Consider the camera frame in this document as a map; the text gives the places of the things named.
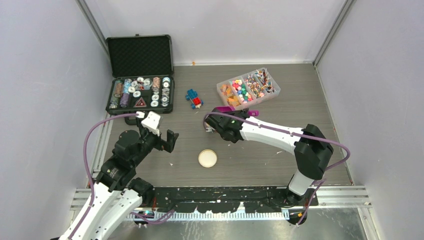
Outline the magenta plastic scoop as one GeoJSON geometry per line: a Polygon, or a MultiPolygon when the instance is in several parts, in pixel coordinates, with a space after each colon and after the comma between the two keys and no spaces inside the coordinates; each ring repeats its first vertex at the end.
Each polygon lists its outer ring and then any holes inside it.
{"type": "MultiPolygon", "coordinates": [[[[217,106],[212,111],[220,113],[230,113],[236,111],[236,109],[233,106],[217,106]]],[[[251,117],[258,117],[260,115],[260,112],[258,110],[249,110],[248,108],[245,108],[241,111],[246,112],[251,117]]]]}

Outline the gold jar lid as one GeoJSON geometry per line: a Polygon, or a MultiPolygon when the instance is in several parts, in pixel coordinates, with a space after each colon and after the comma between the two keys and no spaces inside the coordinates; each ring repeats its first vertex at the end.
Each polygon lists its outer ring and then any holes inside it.
{"type": "Polygon", "coordinates": [[[198,155],[198,162],[204,168],[213,167],[218,161],[217,154],[211,149],[205,149],[198,155]]]}

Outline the clear plastic jar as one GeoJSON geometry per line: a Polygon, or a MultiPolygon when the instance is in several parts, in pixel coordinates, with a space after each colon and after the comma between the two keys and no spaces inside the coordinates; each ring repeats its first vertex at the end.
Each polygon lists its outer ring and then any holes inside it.
{"type": "Polygon", "coordinates": [[[205,127],[205,131],[208,133],[214,133],[216,131],[211,125],[209,125],[206,122],[204,123],[204,127],[205,127]]]}

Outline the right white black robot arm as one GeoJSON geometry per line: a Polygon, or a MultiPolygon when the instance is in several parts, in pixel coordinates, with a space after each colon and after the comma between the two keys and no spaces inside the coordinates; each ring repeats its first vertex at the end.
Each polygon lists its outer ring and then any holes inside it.
{"type": "Polygon", "coordinates": [[[254,141],[291,153],[297,170],[285,190],[285,204],[299,205],[314,181],[321,180],[334,149],[313,124],[286,127],[268,123],[251,115],[247,109],[220,112],[214,109],[204,119],[207,130],[232,143],[254,141]]]}

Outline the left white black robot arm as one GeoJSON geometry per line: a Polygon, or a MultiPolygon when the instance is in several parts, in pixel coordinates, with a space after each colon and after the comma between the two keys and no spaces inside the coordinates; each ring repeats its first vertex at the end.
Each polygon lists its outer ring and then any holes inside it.
{"type": "Polygon", "coordinates": [[[89,199],[59,239],[107,240],[135,208],[148,207],[154,187],[135,177],[136,168],[154,149],[171,153],[178,137],[168,130],[163,140],[159,130],[151,132],[145,127],[122,132],[112,156],[95,177],[89,199]]]}

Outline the clear compartment candy box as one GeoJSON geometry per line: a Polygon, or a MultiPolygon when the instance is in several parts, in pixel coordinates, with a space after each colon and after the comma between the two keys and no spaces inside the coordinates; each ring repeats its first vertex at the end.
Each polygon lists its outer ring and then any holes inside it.
{"type": "Polygon", "coordinates": [[[281,88],[268,69],[261,67],[218,83],[216,91],[225,106],[242,110],[277,97],[281,88]]]}

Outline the blue red brick toy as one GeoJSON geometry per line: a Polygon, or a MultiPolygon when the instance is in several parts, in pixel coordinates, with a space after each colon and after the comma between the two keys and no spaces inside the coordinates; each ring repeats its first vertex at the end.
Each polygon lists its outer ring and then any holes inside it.
{"type": "Polygon", "coordinates": [[[186,95],[185,95],[185,99],[187,101],[190,101],[190,107],[194,110],[194,109],[200,109],[201,106],[204,104],[204,102],[199,98],[198,93],[193,90],[192,88],[187,90],[186,95]]]}

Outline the black poker chip case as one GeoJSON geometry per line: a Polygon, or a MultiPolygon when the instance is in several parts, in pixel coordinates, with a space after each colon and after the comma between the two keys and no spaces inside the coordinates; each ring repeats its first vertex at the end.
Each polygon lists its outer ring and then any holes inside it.
{"type": "Polygon", "coordinates": [[[171,36],[109,37],[106,43],[113,76],[106,111],[112,116],[136,111],[171,113],[175,92],[171,36]],[[125,93],[124,86],[138,78],[160,81],[149,89],[138,83],[135,90],[139,94],[125,93]]]}

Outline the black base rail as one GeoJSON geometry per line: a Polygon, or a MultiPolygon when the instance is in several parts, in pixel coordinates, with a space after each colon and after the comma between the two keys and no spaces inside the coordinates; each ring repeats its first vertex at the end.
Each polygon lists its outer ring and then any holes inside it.
{"type": "Polygon", "coordinates": [[[313,188],[295,196],[284,186],[155,187],[144,196],[140,207],[166,213],[276,213],[283,208],[318,206],[313,188]]]}

